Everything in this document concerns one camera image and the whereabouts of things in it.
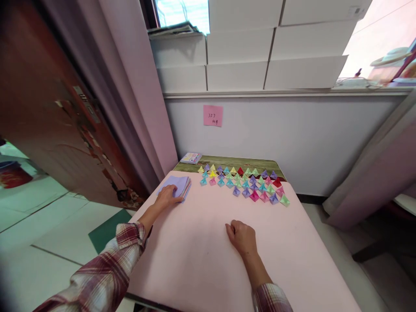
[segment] wooden door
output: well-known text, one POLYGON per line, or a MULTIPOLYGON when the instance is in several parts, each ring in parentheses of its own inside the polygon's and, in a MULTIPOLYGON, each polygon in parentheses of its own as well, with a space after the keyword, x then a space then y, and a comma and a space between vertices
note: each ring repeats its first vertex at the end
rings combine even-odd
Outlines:
POLYGON ((139 197, 124 204, 140 206, 148 193, 65 53, 31 2, 16 3, 2 22, 0 134, 69 191, 123 207, 116 190, 130 188, 139 197))

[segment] pink table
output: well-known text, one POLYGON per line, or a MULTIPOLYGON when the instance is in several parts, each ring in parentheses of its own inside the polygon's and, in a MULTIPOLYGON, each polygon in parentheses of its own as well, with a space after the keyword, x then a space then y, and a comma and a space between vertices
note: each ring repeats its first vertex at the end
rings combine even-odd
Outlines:
POLYGON ((294 311, 360 311, 289 183, 282 182, 291 202, 285 207, 235 197, 226 186, 201 186, 199 173, 170 175, 189 176, 192 187, 184 203, 154 224, 129 293, 182 311, 253 311, 247 273, 225 232, 224 224, 236 219, 256 230, 264 265, 294 311))

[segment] pink curtain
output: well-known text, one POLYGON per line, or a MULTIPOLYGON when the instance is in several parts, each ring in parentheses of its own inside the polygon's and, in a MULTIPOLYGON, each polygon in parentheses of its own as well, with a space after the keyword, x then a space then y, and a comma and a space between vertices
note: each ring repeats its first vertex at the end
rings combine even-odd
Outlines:
POLYGON ((178 157, 140 2, 43 2, 152 192, 178 157))
POLYGON ((416 89, 364 148, 348 177, 324 202, 328 224, 346 230, 416 181, 416 89))

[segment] red bucket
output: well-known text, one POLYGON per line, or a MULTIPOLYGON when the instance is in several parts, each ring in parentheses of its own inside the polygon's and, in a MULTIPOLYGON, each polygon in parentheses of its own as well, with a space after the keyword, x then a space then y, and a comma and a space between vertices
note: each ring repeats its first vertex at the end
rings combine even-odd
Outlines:
POLYGON ((11 189, 26 184, 33 177, 20 168, 17 161, 0 162, 0 185, 5 189, 11 189))

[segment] plaid shirt sleeve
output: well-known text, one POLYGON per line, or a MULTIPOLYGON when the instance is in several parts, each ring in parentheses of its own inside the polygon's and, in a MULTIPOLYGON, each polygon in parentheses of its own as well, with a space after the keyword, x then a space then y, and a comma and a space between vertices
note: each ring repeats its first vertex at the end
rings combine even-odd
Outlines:
POLYGON ((145 228, 140 223, 117 225, 116 237, 74 273, 70 286, 35 311, 115 311, 127 292, 129 276, 142 255, 145 228))
POLYGON ((256 312, 293 312, 283 290, 274 284, 263 284, 253 294, 256 312))

